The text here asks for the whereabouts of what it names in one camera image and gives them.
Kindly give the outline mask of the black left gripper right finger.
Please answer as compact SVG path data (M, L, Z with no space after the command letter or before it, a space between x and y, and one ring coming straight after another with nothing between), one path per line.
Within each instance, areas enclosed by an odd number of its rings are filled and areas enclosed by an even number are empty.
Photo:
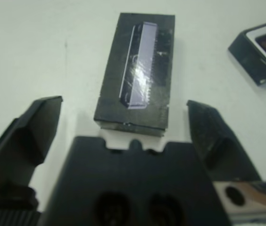
M213 181L261 181L261 176L219 111L189 100L192 143Z

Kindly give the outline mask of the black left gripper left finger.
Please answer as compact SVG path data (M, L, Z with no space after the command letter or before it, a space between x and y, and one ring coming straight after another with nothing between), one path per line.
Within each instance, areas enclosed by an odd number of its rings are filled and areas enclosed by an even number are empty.
M57 132L61 96L33 101L0 137L0 209L35 209L29 187L35 168L43 164Z

